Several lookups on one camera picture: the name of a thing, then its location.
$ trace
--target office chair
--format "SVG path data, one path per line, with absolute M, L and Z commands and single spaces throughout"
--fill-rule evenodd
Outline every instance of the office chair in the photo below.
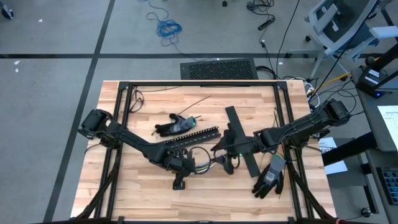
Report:
M 0 8 L 1 8 L 1 14 L 7 19 L 13 19 L 14 18 L 14 12 L 12 9 L 9 9 L 5 4 L 3 4 L 0 1 Z
M 291 54 L 311 54 L 317 55 L 316 62 L 310 75 L 314 77 L 317 69 L 324 58 L 332 58 L 347 48 L 342 58 L 356 59 L 367 46 L 376 46 L 380 38 L 390 37 L 386 35 L 390 29 L 396 27 L 377 27 L 369 29 L 366 24 L 361 24 L 368 15 L 373 12 L 378 0 L 322 0 L 320 1 L 305 18 L 311 26 L 311 31 L 305 37 L 307 42 L 314 40 L 318 49 L 316 50 L 290 50 L 285 57 Z M 357 35 L 349 45 L 347 43 Z

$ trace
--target wooden tabletop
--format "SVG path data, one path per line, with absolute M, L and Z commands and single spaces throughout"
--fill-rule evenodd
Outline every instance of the wooden tabletop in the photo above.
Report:
M 294 118 L 300 118 L 310 112 L 302 81 L 289 80 L 289 96 Z M 118 89 L 118 81 L 105 81 L 99 96 L 98 108 L 113 112 Z M 190 132 L 218 126 L 220 133 L 227 128 L 228 117 L 225 108 L 234 106 L 246 135 L 254 131 L 276 126 L 274 111 L 275 98 L 271 86 L 205 88 L 199 86 L 181 86 L 172 90 L 148 91 L 170 88 L 171 86 L 140 86 L 145 98 L 144 106 L 129 115 L 130 131 L 149 142 L 164 141 L 158 135 L 151 135 L 156 124 L 170 122 L 170 113 L 179 113 L 194 102 L 211 96 L 181 115 L 183 117 L 201 116 Z M 282 91 L 282 105 L 285 111 Z M 121 103 L 119 122 L 123 116 L 124 100 Z M 209 150 L 220 139 L 199 146 Z M 98 144 L 92 140 L 88 146 Z M 315 140 L 310 145 L 318 147 Z M 76 192 L 71 217 L 78 215 L 97 192 L 103 168 L 105 148 L 91 148 L 85 156 L 80 181 Z M 197 164 L 206 162 L 207 155 L 194 151 Z M 270 154 L 255 154 L 261 170 L 268 165 Z M 314 149 L 303 149 L 303 163 L 307 175 L 308 187 L 326 209 L 335 216 L 330 189 L 320 153 Z M 134 148 L 124 144 L 121 169 L 119 172 L 113 220 L 124 216 L 126 220 L 213 220 L 213 221 L 286 221 L 294 217 L 294 206 L 290 190 L 289 177 L 284 175 L 284 189 L 277 195 L 274 189 L 265 199 L 253 196 L 251 190 L 257 178 L 250 178 L 244 161 L 233 175 L 228 175 L 221 165 L 215 164 L 205 175 L 190 175 L 184 178 L 186 189 L 172 190 L 175 175 L 152 165 Z M 306 217 L 302 192 L 297 186 L 303 216 Z M 108 204 L 106 193 L 102 216 Z

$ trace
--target black metal frame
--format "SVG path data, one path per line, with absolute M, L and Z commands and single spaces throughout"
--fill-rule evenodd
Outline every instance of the black metal frame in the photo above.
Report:
M 137 83 L 120 82 L 119 86 L 118 86 L 118 94 L 116 97 L 114 117 L 115 117 L 115 119 L 118 119 L 118 113 L 120 110 L 122 93 L 124 90 L 127 90 L 126 102 L 124 105 L 125 109 L 124 109 L 123 120 L 122 120 L 122 125 L 124 127 L 127 126 L 127 121 L 128 121 L 128 116 L 129 116 L 128 108 L 130 107 L 130 104 L 131 104 L 131 95 L 132 95 L 132 89 L 133 89 L 132 87 L 133 86 L 202 86 L 202 87 L 206 87 L 206 86 L 272 86 L 274 88 L 275 103 L 276 103 L 276 107 L 277 107 L 277 113 L 278 113 L 280 125 L 284 125 L 285 121 L 284 121 L 284 116 L 283 116 L 282 103 L 280 101 L 279 89 L 281 89 L 284 94 L 284 100 L 285 100 L 285 104 L 286 104 L 289 121 L 292 122 L 294 120 L 293 111 L 292 111 L 292 107 L 290 104 L 289 92 L 288 92 L 287 84 L 285 81 L 276 81 L 276 82 L 239 82 L 239 81 L 238 82 L 228 82 L 228 81 L 179 82 L 179 81 L 175 81 L 175 82 L 137 82 Z M 116 195 L 116 186 L 118 183 L 118 173 L 119 173 L 119 168 L 120 168 L 120 163 L 121 163 L 122 149 L 123 149 L 123 147 L 121 147 L 119 149 L 115 149 L 116 150 L 116 158 L 115 158 L 115 162 L 114 162 L 114 167 L 117 169 L 117 171 L 116 171 L 116 175 L 113 177 L 112 186 L 111 186 L 111 190 L 109 193 L 109 201 L 108 201 L 108 206 L 107 206 L 107 211 L 106 211 L 106 218 L 112 217 L 114 199 L 115 199 L 115 195 Z M 105 154 L 105 159 L 104 159 L 104 166 L 103 166 L 103 172 L 102 172 L 102 176 L 101 176 L 101 182 L 99 185 L 100 188 L 107 181 L 109 164 L 111 162 L 111 154 L 112 154 L 112 149 L 107 149 L 106 154 Z M 284 147 L 284 154 L 290 156 L 289 150 L 286 149 L 285 147 Z M 300 176 L 303 179 L 304 183 L 307 184 L 301 153 L 299 153 L 298 150 L 296 150 L 296 157 L 297 157 L 298 171 L 300 173 Z M 301 209 L 300 209 L 300 200 L 299 200 L 299 196 L 298 196 L 298 192 L 297 192 L 297 187 L 296 187 L 295 181 L 293 179 L 293 174 L 291 174 L 290 171 L 289 171 L 289 179 L 290 179 L 290 188 L 292 189 L 292 200 L 293 200 L 293 204 L 294 204 L 294 208 L 295 208 L 295 215 L 296 215 L 296 218 L 302 218 L 302 213 L 301 213 Z M 100 200 L 96 206 L 94 218 L 99 218 L 101 216 L 102 200 L 103 199 L 100 198 Z M 306 198 L 305 198 L 305 204 L 306 204 L 306 208 L 307 208 L 308 217 L 314 218 L 312 207 Z M 126 222 L 126 221 L 124 221 L 124 223 L 135 223 L 136 224 L 136 223 L 148 223 L 148 222 Z M 288 222 L 263 222 L 263 223 L 288 223 Z

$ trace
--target white paper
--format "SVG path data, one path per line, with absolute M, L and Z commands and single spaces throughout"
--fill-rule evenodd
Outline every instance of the white paper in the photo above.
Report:
M 322 138 L 321 140 L 319 140 L 319 149 L 322 151 L 322 154 L 326 153 L 330 150 L 333 150 L 334 148 L 337 148 L 337 146 L 336 146 L 335 140 L 333 140 L 332 137 Z M 338 172 L 345 172 L 347 170 L 348 169 L 347 169 L 344 161 L 339 161 L 334 164 L 325 166 L 326 175 L 335 174 Z
M 398 106 L 377 106 L 398 149 Z

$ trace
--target blue cable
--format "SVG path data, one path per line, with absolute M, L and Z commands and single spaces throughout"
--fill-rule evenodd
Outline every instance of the blue cable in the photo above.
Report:
M 197 62 L 203 62 L 205 60 L 211 59 L 214 60 L 213 58 L 205 58 L 203 60 L 197 60 L 195 57 L 193 57 L 193 55 L 191 54 L 187 54 L 187 53 L 183 53 L 181 52 L 178 47 L 177 47 L 177 43 L 179 42 L 178 39 L 178 34 L 181 33 L 182 31 L 182 26 L 177 23 L 175 20 L 173 19 L 168 19 L 169 18 L 169 12 L 168 10 L 162 8 L 162 7 L 155 7 L 153 6 L 149 0 L 139 0 L 142 2 L 148 2 L 148 5 L 153 8 L 153 9 L 160 9 L 166 12 L 166 16 L 163 19 L 159 19 L 158 15 L 155 12 L 150 12 L 146 15 L 146 18 L 148 20 L 151 21 L 157 21 L 157 28 L 156 28 L 156 34 L 162 38 L 162 40 L 160 41 L 160 44 L 163 47 L 167 47 L 170 45 L 174 45 L 175 49 L 183 55 L 188 55 L 189 57 L 191 57 L 192 59 L 194 59 Z

